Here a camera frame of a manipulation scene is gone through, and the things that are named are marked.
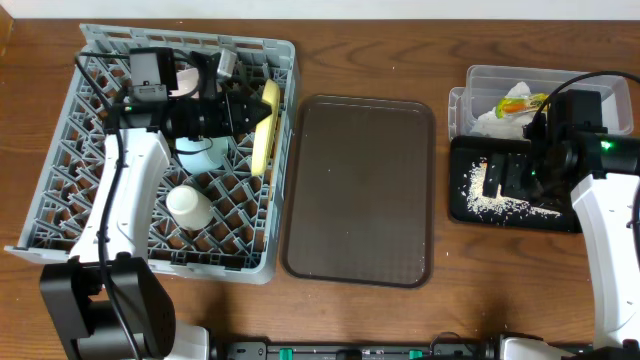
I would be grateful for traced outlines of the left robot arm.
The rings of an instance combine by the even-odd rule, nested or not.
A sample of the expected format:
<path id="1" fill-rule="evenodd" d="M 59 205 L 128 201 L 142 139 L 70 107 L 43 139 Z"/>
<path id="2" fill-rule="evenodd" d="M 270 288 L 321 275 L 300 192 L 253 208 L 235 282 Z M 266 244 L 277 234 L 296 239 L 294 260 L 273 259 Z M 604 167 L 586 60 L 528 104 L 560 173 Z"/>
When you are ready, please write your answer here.
<path id="1" fill-rule="evenodd" d="M 170 142 L 264 134 L 277 97 L 218 88 L 219 55 L 146 47 L 131 83 L 106 101 L 105 163 L 89 219 L 40 292 L 70 359 L 215 359 L 212 332 L 177 319 L 148 263 L 148 234 Z"/>

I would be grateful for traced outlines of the white napkin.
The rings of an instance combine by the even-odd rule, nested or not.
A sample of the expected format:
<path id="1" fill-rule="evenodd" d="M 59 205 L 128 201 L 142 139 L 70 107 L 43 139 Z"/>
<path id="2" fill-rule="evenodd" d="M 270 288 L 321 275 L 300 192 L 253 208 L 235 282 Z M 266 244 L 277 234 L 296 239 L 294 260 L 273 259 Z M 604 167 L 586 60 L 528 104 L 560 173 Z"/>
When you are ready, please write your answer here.
<path id="1" fill-rule="evenodd" d="M 510 140 L 524 140 L 523 129 L 533 120 L 534 113 L 526 112 L 497 117 L 497 108 L 479 116 L 471 129 L 473 136 L 485 136 Z"/>

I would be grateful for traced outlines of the light blue bowl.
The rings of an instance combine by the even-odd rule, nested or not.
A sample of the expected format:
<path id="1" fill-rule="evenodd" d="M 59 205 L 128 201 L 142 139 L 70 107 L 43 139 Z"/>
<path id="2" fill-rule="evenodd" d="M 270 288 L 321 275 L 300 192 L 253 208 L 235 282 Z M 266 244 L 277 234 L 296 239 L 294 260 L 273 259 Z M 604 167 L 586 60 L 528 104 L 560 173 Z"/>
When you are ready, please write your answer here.
<path id="1" fill-rule="evenodd" d="M 228 138 L 203 138 L 192 141 L 179 138 L 175 142 L 178 160 L 183 169 L 197 175 L 219 169 L 228 153 Z"/>

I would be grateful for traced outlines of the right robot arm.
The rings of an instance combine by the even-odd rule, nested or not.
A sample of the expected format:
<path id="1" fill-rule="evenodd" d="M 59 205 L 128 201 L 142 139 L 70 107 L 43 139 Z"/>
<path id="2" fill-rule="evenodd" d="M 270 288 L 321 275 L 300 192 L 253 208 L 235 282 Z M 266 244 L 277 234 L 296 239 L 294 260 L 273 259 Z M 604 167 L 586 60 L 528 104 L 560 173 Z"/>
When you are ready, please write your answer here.
<path id="1" fill-rule="evenodd" d="M 491 139 L 483 193 L 574 212 L 594 305 L 587 359 L 639 356 L 639 142 L 609 134 L 601 95 L 554 92 L 522 141 Z"/>

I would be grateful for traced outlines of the white cup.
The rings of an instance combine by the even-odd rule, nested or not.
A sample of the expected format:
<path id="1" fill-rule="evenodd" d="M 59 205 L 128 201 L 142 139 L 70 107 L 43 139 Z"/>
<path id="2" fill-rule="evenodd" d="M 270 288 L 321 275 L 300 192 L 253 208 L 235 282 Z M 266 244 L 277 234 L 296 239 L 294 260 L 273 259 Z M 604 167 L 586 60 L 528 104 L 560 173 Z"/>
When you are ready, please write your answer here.
<path id="1" fill-rule="evenodd" d="M 177 225 L 189 231 L 205 228 L 214 217 L 212 202 L 188 185 L 173 188 L 167 195 L 166 206 Z"/>

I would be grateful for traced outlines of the green snack wrapper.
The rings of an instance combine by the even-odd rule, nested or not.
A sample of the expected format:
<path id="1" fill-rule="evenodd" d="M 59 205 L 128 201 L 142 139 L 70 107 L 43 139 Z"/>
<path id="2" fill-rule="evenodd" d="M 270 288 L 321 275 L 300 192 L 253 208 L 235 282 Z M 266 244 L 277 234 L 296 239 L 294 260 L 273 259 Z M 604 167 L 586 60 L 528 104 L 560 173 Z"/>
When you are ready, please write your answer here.
<path id="1" fill-rule="evenodd" d="M 520 97 L 504 97 L 496 106 L 496 117 L 505 118 L 528 112 L 536 112 L 542 106 L 547 97 L 548 95 L 544 93 L 524 95 Z"/>

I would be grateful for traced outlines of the white bowl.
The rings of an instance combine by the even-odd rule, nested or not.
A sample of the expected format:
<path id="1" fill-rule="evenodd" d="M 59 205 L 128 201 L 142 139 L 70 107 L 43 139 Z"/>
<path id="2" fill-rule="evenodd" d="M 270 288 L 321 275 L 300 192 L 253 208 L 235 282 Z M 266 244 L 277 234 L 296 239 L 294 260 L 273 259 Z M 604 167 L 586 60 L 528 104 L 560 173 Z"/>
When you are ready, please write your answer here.
<path id="1" fill-rule="evenodd" d="M 176 73 L 178 89 L 170 92 L 172 97 L 182 96 L 190 93 L 194 90 L 192 98 L 199 97 L 199 91 L 196 90 L 198 86 L 199 74 L 196 68 L 189 68 L 178 71 Z"/>

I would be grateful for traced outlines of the yellow plate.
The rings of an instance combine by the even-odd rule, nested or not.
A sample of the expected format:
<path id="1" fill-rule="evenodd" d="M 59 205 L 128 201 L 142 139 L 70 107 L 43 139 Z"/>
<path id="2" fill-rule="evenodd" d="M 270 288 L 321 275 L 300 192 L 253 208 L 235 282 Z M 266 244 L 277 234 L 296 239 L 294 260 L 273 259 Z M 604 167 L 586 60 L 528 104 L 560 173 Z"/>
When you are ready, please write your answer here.
<path id="1" fill-rule="evenodd" d="M 265 173 L 273 146 L 280 102 L 280 88 L 275 81 L 271 79 L 266 81 L 262 102 L 270 107 L 271 114 L 261 120 L 255 128 L 251 162 L 252 176 L 261 176 Z"/>

